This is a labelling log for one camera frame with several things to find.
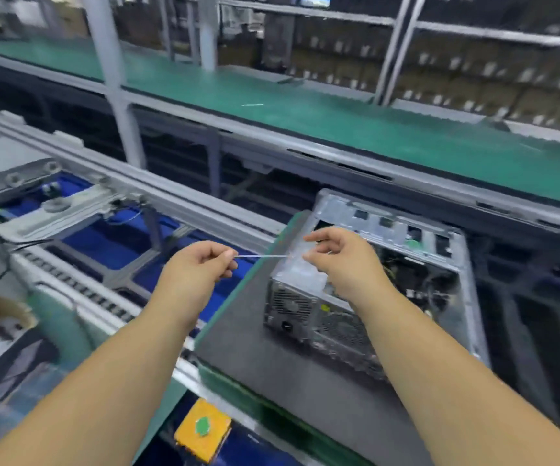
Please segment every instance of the black mat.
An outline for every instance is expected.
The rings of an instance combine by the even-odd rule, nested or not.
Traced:
[[[274,253],[287,250],[308,215],[296,219]],[[198,358],[376,465],[431,466],[390,385],[263,326],[267,282],[276,264],[262,262],[197,340]]]

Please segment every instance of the power supply fan grille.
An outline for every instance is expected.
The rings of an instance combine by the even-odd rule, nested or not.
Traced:
[[[310,318],[310,301],[286,289],[278,289],[271,297],[271,306],[278,314],[286,314],[300,321]]]
[[[346,347],[354,348],[360,352],[371,351],[371,343],[364,324],[350,314],[327,314],[317,331]]]

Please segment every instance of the power supply unit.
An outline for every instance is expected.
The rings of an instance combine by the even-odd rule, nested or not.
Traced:
[[[315,245],[302,237],[328,226],[352,230],[369,241],[395,287],[425,317],[432,317],[490,365],[464,235],[456,228],[327,189],[319,193],[312,214],[291,243],[290,257],[280,261],[271,275],[267,326],[374,378],[386,378],[360,318],[335,294],[327,275],[301,258]]]

